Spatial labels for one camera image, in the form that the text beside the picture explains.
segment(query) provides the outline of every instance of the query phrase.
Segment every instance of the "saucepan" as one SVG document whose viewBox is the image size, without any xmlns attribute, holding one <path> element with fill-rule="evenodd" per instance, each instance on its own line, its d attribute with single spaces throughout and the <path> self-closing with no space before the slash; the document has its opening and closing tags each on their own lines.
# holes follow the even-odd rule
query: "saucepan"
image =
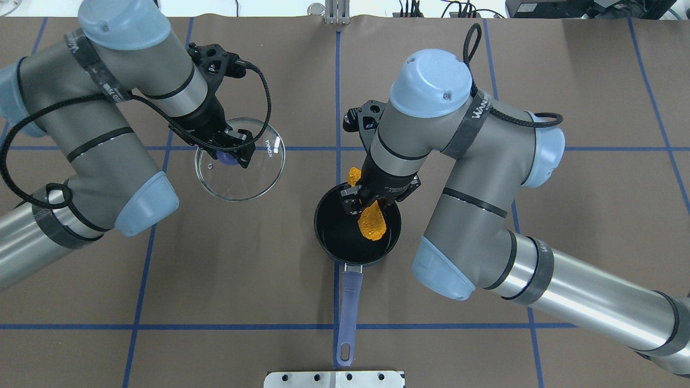
<svg viewBox="0 0 690 388">
<path fill-rule="evenodd" d="M 362 236 L 357 217 L 349 215 L 340 204 L 341 190 L 350 188 L 339 184 L 319 201 L 314 215 L 314 230 L 321 247 L 336 262 L 345 266 L 342 284 L 342 305 L 337 342 L 336 359 L 339 365 L 348 367 L 355 356 L 357 311 L 362 289 L 362 269 L 379 262 L 393 249 L 400 236 L 400 211 L 396 203 L 382 209 L 387 230 L 378 241 Z"/>
</svg>

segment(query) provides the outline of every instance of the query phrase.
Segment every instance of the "orange corn toy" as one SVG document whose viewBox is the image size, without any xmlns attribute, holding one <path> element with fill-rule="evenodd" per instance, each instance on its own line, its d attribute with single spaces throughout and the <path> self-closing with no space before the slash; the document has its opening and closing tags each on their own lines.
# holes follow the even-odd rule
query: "orange corn toy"
<svg viewBox="0 0 690 388">
<path fill-rule="evenodd" d="M 350 186 L 354 186 L 361 176 L 362 172 L 357 167 L 352 167 L 348 173 L 347 182 Z M 374 201 L 370 207 L 364 209 L 357 223 L 364 237 L 372 241 L 380 240 L 386 232 L 386 220 L 384 220 L 384 214 L 381 213 L 379 202 Z"/>
</svg>

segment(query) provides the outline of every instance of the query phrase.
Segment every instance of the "blue tape line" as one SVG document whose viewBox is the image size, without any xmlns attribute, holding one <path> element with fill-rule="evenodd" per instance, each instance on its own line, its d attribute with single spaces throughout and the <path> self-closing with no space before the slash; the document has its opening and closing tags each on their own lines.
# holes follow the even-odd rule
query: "blue tape line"
<svg viewBox="0 0 690 388">
<path fill-rule="evenodd" d="M 534 322 L 534 312 L 531 307 L 527 307 L 529 317 L 529 331 L 532 335 L 532 350 L 534 350 L 534 365 L 537 367 L 537 382 L 539 388 L 544 388 L 544 374 L 542 373 L 542 358 L 539 355 L 539 342 L 537 341 L 537 327 Z"/>
<path fill-rule="evenodd" d="M 489 72 L 491 73 L 491 83 L 493 84 L 493 94 L 494 98 L 498 99 L 498 87 L 496 83 L 496 74 L 493 70 L 493 58 L 491 56 L 491 43 L 489 39 L 489 25 L 486 19 L 482 20 L 484 24 L 484 34 L 486 35 L 486 53 L 489 56 Z M 520 234 L 520 219 L 518 218 L 518 206 L 513 201 L 511 205 L 511 210 L 513 211 L 513 227 L 515 232 Z M 534 315 L 532 314 L 532 309 L 527 308 L 527 316 L 529 317 L 529 330 L 532 337 L 532 350 L 534 353 L 534 364 L 537 371 L 537 381 L 539 382 L 539 388 L 544 388 L 544 376 L 542 375 L 542 360 L 539 355 L 539 344 L 537 342 L 537 330 L 534 322 Z"/>
<path fill-rule="evenodd" d="M 139 324 L 138 331 L 268 331 L 268 330 L 333 330 L 331 323 L 297 324 Z M 574 329 L 574 324 L 565 322 L 544 322 L 534 324 L 536 329 Z M 82 324 L 82 323 L 5 323 L 0 330 L 133 330 L 133 324 Z M 363 323 L 358 330 L 492 330 L 530 329 L 531 324 L 516 323 Z"/>
<path fill-rule="evenodd" d="M 338 368 L 337 349 L 340 334 L 340 264 L 333 263 L 333 369 Z"/>
<path fill-rule="evenodd" d="M 4 323 L 0 330 L 132 330 L 133 324 Z"/>
<path fill-rule="evenodd" d="M 361 323 L 357 330 L 480 330 L 480 329 L 572 329 L 574 324 L 565 322 L 523 323 Z"/>
<path fill-rule="evenodd" d="M 60 148 L 57 146 L 11 146 L 10 150 L 13 151 L 59 151 Z M 149 151 L 196 151 L 196 146 L 147 146 Z M 335 146 L 289 146 L 285 147 L 287 151 L 337 151 L 338 147 Z M 342 146 L 341 151 L 359 151 L 364 152 L 364 147 L 356 146 Z M 690 147 L 608 147 L 608 146 L 567 146 L 566 151 L 647 151 L 647 152 L 667 152 L 671 150 L 673 152 L 687 152 L 690 151 Z"/>
<path fill-rule="evenodd" d="M 668 151 L 666 147 L 572 147 L 567 146 L 566 151 Z"/>
<path fill-rule="evenodd" d="M 187 26 L 187 39 L 185 42 L 185 47 L 189 45 L 192 39 L 192 29 L 194 27 L 194 18 L 189 18 L 189 24 Z M 168 160 L 170 159 L 170 148 L 173 143 L 173 132 L 168 133 L 168 141 L 166 143 L 166 154 L 163 158 L 163 168 L 162 171 L 166 172 L 168 170 Z M 130 339 L 130 348 L 127 354 L 127 364 L 125 366 L 125 375 L 122 379 L 122 388 L 127 388 L 129 385 L 129 377 L 132 371 L 132 362 L 134 360 L 134 352 L 137 346 L 137 334 L 139 331 L 139 321 L 141 320 L 141 308 L 144 305 L 144 294 L 146 293 L 146 282 L 148 280 L 148 269 L 151 263 L 151 254 L 153 252 L 153 242 L 156 238 L 156 228 L 157 224 L 151 227 L 151 234 L 148 238 L 148 247 L 146 248 L 146 259 L 144 260 L 144 270 L 141 274 L 141 286 L 139 287 L 139 298 L 137 300 L 137 310 L 134 316 L 134 329 L 132 329 L 132 338 Z"/>
<path fill-rule="evenodd" d="M 139 330 L 332 330 L 332 324 L 141 324 Z"/>
<path fill-rule="evenodd" d="M 340 183 L 340 173 L 342 168 L 341 152 L 342 144 L 340 139 L 340 34 L 341 30 L 335 32 L 335 184 Z M 340 297 L 340 265 L 333 263 L 333 369 L 338 368 L 337 348 L 338 334 L 340 328 L 339 301 Z"/>
<path fill-rule="evenodd" d="M 122 387 L 126 388 L 129 385 L 129 376 L 130 372 L 132 371 L 132 362 L 134 361 L 134 349 L 137 344 L 137 334 L 139 331 L 135 327 L 132 330 L 132 337 L 130 338 L 130 348 L 129 352 L 127 353 L 127 364 L 125 365 L 125 376 L 122 379 Z"/>
<path fill-rule="evenodd" d="M 168 160 L 170 160 L 170 151 L 171 151 L 170 147 L 172 146 L 172 144 L 173 144 L 173 132 L 170 131 L 168 133 L 168 143 L 166 145 L 166 155 L 163 158 L 163 168 L 162 168 L 163 172 L 166 172 L 168 170 Z"/>
<path fill-rule="evenodd" d="M 486 54 L 489 57 L 489 73 L 491 74 L 491 85 L 493 87 L 493 98 L 498 99 L 498 87 L 496 86 L 496 74 L 493 69 L 493 56 L 491 55 L 491 38 L 489 37 L 489 25 L 486 19 L 482 19 L 484 24 L 484 41 L 486 42 Z"/>
<path fill-rule="evenodd" d="M 41 28 L 39 29 L 39 34 L 36 37 L 36 41 L 34 42 L 34 48 L 31 49 L 31 55 L 36 54 L 36 51 L 38 51 L 38 49 L 39 49 L 39 44 L 41 43 L 41 38 L 43 37 L 43 32 L 46 30 L 46 24 L 48 24 L 48 18 L 44 17 L 43 23 L 41 23 Z"/>
<path fill-rule="evenodd" d="M 673 166 L 673 173 L 676 174 L 676 180 L 678 181 L 678 187 L 680 187 L 680 193 L 683 196 L 683 202 L 685 203 L 685 209 L 688 214 L 690 214 L 690 200 L 688 199 L 687 192 L 685 191 L 685 185 L 683 184 L 683 179 L 680 176 L 680 171 L 678 170 L 678 165 L 676 164 L 676 158 L 673 156 L 673 151 L 671 150 L 671 142 L 669 141 L 669 136 L 666 134 L 666 128 L 664 127 L 664 122 L 661 120 L 661 114 L 659 113 L 659 107 L 656 104 L 656 99 L 654 98 L 654 93 L 649 85 L 649 79 L 647 78 L 647 72 L 644 69 L 644 63 L 642 62 L 642 55 L 640 55 L 640 47 L 638 46 L 638 38 L 635 35 L 635 28 L 633 27 L 633 19 L 628 17 L 628 27 L 630 28 L 630 36 L 633 40 L 633 46 L 635 46 L 635 55 L 638 57 L 638 64 L 640 65 L 640 72 L 642 73 L 642 79 L 644 80 L 644 86 L 647 88 L 647 94 L 649 95 L 649 100 L 651 101 L 651 106 L 654 109 L 654 115 L 656 116 L 656 121 L 659 123 L 659 129 L 661 130 L 661 136 L 664 138 L 664 144 L 668 148 L 669 158 L 671 159 L 671 165 Z"/>
<path fill-rule="evenodd" d="M 146 281 L 148 280 L 148 268 L 151 263 L 151 253 L 153 252 L 153 240 L 156 237 L 155 224 L 151 227 L 151 234 L 148 238 L 148 247 L 146 248 L 146 259 L 144 260 L 144 270 L 141 274 L 141 285 L 139 286 L 139 298 L 137 300 L 137 310 L 134 316 L 134 327 L 132 328 L 132 338 L 130 339 L 130 348 L 127 353 L 127 364 L 125 366 L 125 376 L 122 380 L 122 387 L 126 388 L 129 384 L 129 376 L 132 371 L 132 361 L 134 360 L 134 351 L 137 345 L 137 332 L 139 330 L 139 321 L 141 320 L 141 308 L 144 305 L 144 293 L 146 292 Z"/>
<path fill-rule="evenodd" d="M 172 143 L 172 138 L 168 137 L 168 144 Z M 13 151 L 58 151 L 60 148 L 57 146 L 11 146 L 10 150 Z M 148 151 L 196 151 L 196 146 L 146 146 Z M 289 146 L 285 147 L 287 151 L 337 151 L 336 146 Z M 364 151 L 364 147 L 340 147 L 341 151 Z"/>
<path fill-rule="evenodd" d="M 0 135 L 0 144 L 5 142 L 5 136 L 7 136 L 7 129 L 10 127 L 10 122 L 5 122 L 5 126 L 2 128 L 2 135 Z"/>
<path fill-rule="evenodd" d="M 335 184 L 340 183 L 341 173 L 341 139 L 340 139 L 340 34 L 335 32 Z"/>
</svg>

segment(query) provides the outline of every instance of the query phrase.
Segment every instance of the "metal plate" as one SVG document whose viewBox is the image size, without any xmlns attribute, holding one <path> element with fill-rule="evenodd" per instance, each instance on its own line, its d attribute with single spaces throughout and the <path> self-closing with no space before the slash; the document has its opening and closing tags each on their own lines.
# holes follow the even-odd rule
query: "metal plate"
<svg viewBox="0 0 690 388">
<path fill-rule="evenodd" d="M 403 371 L 273 372 L 264 388 L 405 388 Z"/>
</svg>

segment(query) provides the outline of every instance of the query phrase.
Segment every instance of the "velcro strap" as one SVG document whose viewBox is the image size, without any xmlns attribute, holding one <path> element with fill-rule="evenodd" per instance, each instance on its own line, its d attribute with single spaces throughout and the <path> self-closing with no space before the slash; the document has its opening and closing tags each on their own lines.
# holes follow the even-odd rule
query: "velcro strap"
<svg viewBox="0 0 690 388">
<path fill-rule="evenodd" d="M 83 28 L 66 33 L 65 43 L 79 65 L 101 88 L 101 92 L 110 102 L 118 103 L 132 99 L 127 89 L 120 84 L 91 46 L 91 41 L 84 34 Z"/>
<path fill-rule="evenodd" d="M 453 159 L 461 158 L 470 148 L 482 125 L 484 125 L 484 121 L 489 116 L 490 107 L 491 96 L 482 90 L 477 90 L 477 94 L 472 99 L 470 107 L 465 112 L 465 116 L 457 127 L 453 138 L 441 153 Z"/>
</svg>

